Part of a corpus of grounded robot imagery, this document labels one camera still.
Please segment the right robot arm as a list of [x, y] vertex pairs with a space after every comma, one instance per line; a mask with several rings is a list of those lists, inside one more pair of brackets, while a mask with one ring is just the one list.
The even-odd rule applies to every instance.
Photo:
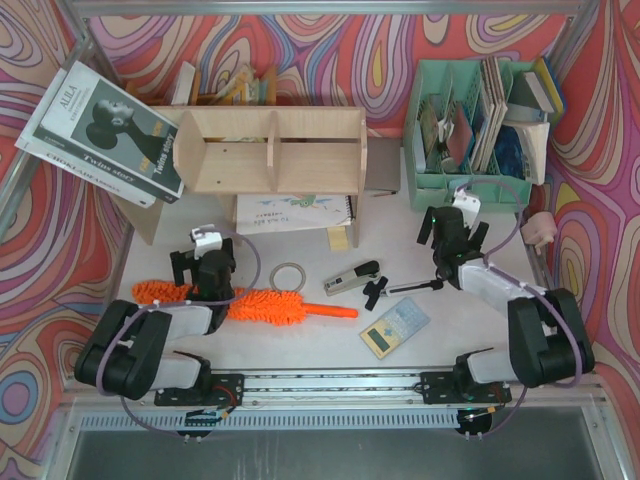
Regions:
[[518, 381], [527, 388], [569, 388], [595, 368], [595, 355], [577, 300], [564, 288], [523, 282], [490, 263], [481, 252], [488, 224], [472, 231], [454, 206], [427, 209], [417, 242], [432, 241], [436, 278], [472, 294], [503, 315], [508, 341], [460, 355], [452, 368], [454, 389], [478, 397], [484, 385]]

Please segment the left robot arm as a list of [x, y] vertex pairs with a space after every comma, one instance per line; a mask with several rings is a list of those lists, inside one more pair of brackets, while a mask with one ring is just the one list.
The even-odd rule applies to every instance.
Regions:
[[150, 307], [114, 300], [81, 350], [75, 379], [108, 395], [138, 400], [153, 390], [196, 386], [205, 361], [165, 352], [166, 343], [206, 336], [223, 324], [235, 293], [233, 241], [218, 233], [193, 234], [195, 248], [170, 254], [173, 285], [185, 290], [172, 300], [150, 292]]

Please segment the clear tape roll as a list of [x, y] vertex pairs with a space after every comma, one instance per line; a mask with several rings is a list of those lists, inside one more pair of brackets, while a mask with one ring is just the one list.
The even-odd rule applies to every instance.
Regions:
[[276, 291], [300, 292], [307, 280], [304, 268], [295, 262], [285, 262], [273, 268], [269, 284]]

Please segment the gold grey calculator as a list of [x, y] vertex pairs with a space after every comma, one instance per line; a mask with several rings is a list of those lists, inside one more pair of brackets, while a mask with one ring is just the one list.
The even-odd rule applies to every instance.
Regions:
[[411, 298], [404, 298], [360, 333], [378, 359], [384, 359], [422, 328], [431, 318]]

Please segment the orange microfiber duster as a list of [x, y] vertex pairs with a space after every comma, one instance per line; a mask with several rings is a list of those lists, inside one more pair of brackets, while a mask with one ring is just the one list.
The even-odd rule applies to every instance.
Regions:
[[[177, 286], [169, 281], [146, 280], [131, 288], [134, 300], [140, 304], [179, 301], [199, 301], [199, 291], [192, 285]], [[302, 323], [309, 316], [357, 319], [357, 309], [333, 305], [306, 303], [300, 293], [293, 291], [252, 290], [240, 300], [234, 301], [228, 316], [238, 321], [264, 322], [275, 326], [292, 326]]]

